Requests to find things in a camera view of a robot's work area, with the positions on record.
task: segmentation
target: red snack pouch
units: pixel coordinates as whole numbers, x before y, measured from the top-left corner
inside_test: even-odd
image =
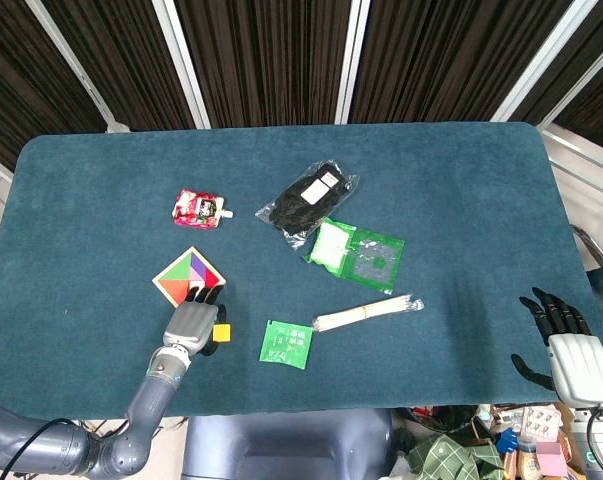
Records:
[[[232,218],[233,213],[223,209],[225,199],[205,192],[183,189],[177,196],[172,218],[177,225],[209,230],[219,226],[221,217]]]

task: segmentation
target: dark brown curtain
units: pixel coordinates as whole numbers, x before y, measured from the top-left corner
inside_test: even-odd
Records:
[[[603,0],[568,40],[512,116],[536,125],[554,108],[603,52]]]
[[[117,121],[194,128],[151,0],[44,0]]]
[[[570,0],[373,0],[353,123],[489,120]]]
[[[178,0],[213,127],[333,123],[349,0]]]
[[[603,68],[555,123],[603,147]]]
[[[47,133],[103,132],[98,110],[25,2],[0,1],[0,162]]]

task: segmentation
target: green package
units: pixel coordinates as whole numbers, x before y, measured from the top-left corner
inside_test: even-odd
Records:
[[[326,218],[308,261],[336,277],[391,294],[404,245],[399,238]]]
[[[284,363],[304,370],[311,341],[311,327],[269,320],[259,360]]]

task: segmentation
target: yellow cube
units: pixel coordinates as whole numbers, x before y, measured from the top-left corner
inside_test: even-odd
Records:
[[[230,341],[230,324],[215,323],[212,328],[212,340],[218,343],[226,343]]]

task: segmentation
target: plastic bag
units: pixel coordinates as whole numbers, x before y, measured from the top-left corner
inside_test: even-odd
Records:
[[[309,262],[332,275],[391,294],[405,242],[400,238],[357,228],[326,218]]]
[[[358,182],[358,175],[344,175],[334,160],[317,162],[255,216],[281,230],[296,250],[350,196]]]
[[[183,189],[177,196],[172,218],[176,225],[209,230],[219,226],[221,218],[232,218],[234,214],[223,209],[225,199],[206,192]]]

